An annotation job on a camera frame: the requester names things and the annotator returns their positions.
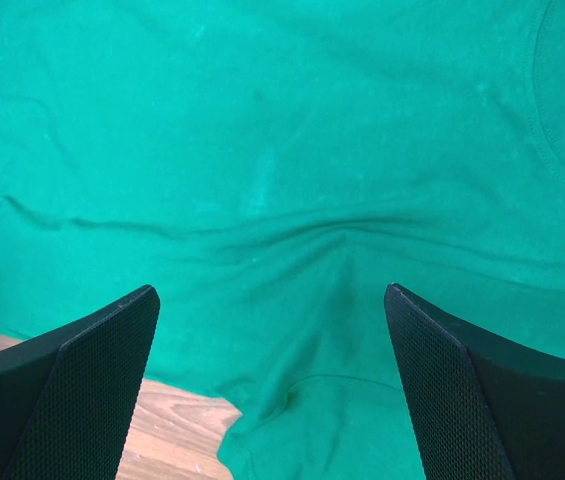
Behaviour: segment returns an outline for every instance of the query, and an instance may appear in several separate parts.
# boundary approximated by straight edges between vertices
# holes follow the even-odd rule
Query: wooden floor
[[[16,343],[0,335],[0,350]],[[238,416],[223,400],[144,380],[117,479],[230,479],[216,452]]]

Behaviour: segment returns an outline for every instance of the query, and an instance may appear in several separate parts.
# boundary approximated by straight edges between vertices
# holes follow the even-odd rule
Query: teal cloth
[[[0,332],[151,283],[236,479],[420,479],[391,282],[565,357],[565,2],[0,1]]]

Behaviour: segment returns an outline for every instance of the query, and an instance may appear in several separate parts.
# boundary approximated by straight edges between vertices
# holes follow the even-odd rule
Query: black object
[[[114,479],[160,301],[142,287],[0,351],[0,479]]]
[[[428,480],[565,480],[565,359],[397,284],[385,309]]]

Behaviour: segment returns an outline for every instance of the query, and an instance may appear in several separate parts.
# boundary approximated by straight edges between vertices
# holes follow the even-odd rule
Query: t-shirt
[[[0,1],[0,332],[150,283],[236,479],[421,479],[392,282],[565,357],[565,2]]]

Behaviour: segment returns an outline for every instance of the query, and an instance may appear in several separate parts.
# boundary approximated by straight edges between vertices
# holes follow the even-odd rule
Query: wooden table
[[[0,350],[18,343],[0,335]],[[239,412],[228,402],[144,380],[118,480],[230,479],[216,459]]]

